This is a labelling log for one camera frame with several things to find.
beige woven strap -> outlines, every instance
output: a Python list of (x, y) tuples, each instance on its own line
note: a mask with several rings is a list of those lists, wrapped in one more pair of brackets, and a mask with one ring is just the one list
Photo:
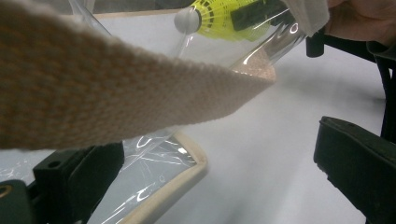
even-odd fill
[(233, 113), (274, 82), (169, 59), (0, 1), (0, 148), (101, 145)]

white surface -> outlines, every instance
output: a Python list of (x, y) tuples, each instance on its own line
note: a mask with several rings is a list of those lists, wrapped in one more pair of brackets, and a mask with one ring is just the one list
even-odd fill
[(176, 13), (133, 17), (99, 19), (99, 22), (114, 36), (126, 43), (143, 47), (152, 52), (170, 57), (181, 57), (202, 63), (231, 66), (248, 55), (261, 42), (276, 31), (268, 31), (256, 41), (226, 41), (208, 38), (196, 33), (185, 35), (175, 26)]
[(276, 71), (277, 83), (236, 113), (185, 128), (210, 169), (157, 224), (364, 223), (313, 153), (322, 116), (380, 133), (385, 102), (375, 64), (330, 48), (309, 59), (302, 43)]

black clamp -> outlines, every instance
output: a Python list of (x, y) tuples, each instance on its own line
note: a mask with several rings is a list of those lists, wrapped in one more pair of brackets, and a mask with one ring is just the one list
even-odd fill
[(86, 223), (123, 162), (122, 143), (55, 151), (33, 169), (28, 187), (0, 183), (1, 223)]
[(319, 57), (324, 45), (376, 63), (386, 96), (381, 136), (343, 121), (323, 117), (314, 161), (335, 187), (361, 210), (367, 224), (396, 223), (396, 62), (371, 54), (365, 42), (324, 34), (306, 39), (308, 57)]

white table surface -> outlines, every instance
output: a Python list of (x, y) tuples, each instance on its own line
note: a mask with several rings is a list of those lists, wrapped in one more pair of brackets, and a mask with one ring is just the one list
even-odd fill
[(364, 223), (313, 154), (322, 116), (380, 134), (376, 65), (332, 48), (310, 59), (302, 43), (275, 68), (276, 84), (236, 113), (183, 130), (206, 152), (209, 171), (158, 224)]

yellow shuttlecock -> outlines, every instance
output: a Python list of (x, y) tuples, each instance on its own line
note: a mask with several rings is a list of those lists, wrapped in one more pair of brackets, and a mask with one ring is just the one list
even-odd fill
[(257, 0), (196, 0), (175, 16), (175, 26), (183, 34), (198, 33), (210, 38), (255, 41), (263, 36), (269, 23), (235, 31), (231, 13)]

